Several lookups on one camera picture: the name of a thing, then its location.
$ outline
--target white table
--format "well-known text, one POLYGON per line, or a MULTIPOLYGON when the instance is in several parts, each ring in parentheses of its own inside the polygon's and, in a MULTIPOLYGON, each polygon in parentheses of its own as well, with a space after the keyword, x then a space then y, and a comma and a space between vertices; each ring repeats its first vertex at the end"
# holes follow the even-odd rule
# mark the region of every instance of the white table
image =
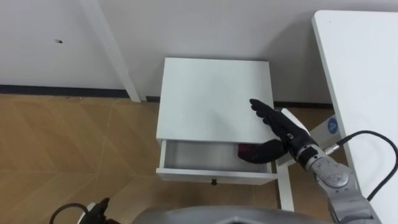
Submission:
MULTIPOLYGON (((318 11, 313 26, 342 136, 368 129, 398 143, 398 13, 318 11)), ((345 146, 367 197, 391 171, 382 139, 360 135, 345 146)), ((371 201, 383 224, 398 223, 398 176, 371 201)))
POLYGON ((166 58, 156 138, 163 180, 261 185, 277 179, 281 207, 293 210, 287 167, 238 158, 238 144, 274 139, 250 107, 273 105, 268 62, 166 58))

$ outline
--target open drawer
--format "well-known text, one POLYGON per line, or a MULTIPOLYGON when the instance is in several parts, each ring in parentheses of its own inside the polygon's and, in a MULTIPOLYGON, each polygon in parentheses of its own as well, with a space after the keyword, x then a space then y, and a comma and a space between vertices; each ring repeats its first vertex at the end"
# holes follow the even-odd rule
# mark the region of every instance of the open drawer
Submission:
POLYGON ((250 164, 238 157, 238 144, 162 140, 160 165, 163 180, 262 185, 277 178, 271 165, 250 164))

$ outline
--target robotic hand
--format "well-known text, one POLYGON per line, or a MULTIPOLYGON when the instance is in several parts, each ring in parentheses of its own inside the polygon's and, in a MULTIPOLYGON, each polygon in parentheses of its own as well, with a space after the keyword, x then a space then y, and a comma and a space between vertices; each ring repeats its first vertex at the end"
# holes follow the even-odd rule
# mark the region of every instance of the robotic hand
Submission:
POLYGON ((309 173, 328 196, 329 210, 335 223, 381 223, 372 206, 358 189, 354 172, 326 155, 310 135, 294 124, 282 112, 259 100, 250 100, 251 108, 280 138, 283 149, 275 158, 286 153, 309 173))

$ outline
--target black cable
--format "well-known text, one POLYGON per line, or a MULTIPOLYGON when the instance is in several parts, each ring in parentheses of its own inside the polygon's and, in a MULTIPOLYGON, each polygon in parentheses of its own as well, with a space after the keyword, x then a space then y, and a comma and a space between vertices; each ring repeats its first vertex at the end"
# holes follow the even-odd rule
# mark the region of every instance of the black cable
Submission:
POLYGON ((58 208, 58 209, 52 214, 51 219, 50 219, 50 224, 54 224, 55 217, 57 217, 57 215, 58 215, 60 212, 62 212, 63 210, 65 210, 65 209, 67 209, 67 208, 80 208, 80 209, 82 209, 82 210, 84 211, 85 215, 88 214, 88 209, 87 209, 84 205, 82 205, 82 204, 80 204, 80 203, 69 203, 69 204, 66 204, 66 205, 64 205, 64 206, 61 206, 60 208, 58 208))
POLYGON ((387 137, 385 137, 382 134, 379 134, 377 132, 374 131, 368 131, 368 130, 364 130, 364 131, 357 131, 353 134, 350 134, 349 136, 343 138, 342 140, 337 142, 337 145, 342 146, 345 143, 347 143, 349 140, 351 140, 353 137, 360 135, 360 134, 372 134, 374 136, 377 136, 383 140, 385 140, 386 142, 388 142, 388 144, 390 144, 390 146, 392 147, 392 149, 394 150, 395 154, 396 154, 396 164, 395 166, 392 168, 391 172, 387 175, 386 178, 384 178, 384 180, 382 180, 380 182, 380 184, 372 191, 372 193, 368 196, 367 200, 371 201, 373 199, 373 197, 379 192, 379 190, 384 186, 384 184, 386 184, 391 177, 397 172, 398 169, 398 149, 397 146, 387 137))

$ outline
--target blue label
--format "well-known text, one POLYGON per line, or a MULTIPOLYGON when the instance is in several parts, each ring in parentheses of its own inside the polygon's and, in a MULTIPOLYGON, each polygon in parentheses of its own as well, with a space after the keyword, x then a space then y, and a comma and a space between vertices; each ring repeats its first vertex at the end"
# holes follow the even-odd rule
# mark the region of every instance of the blue label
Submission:
POLYGON ((336 134, 337 132, 337 121, 335 118, 330 118, 328 121, 328 130, 330 134, 336 134))

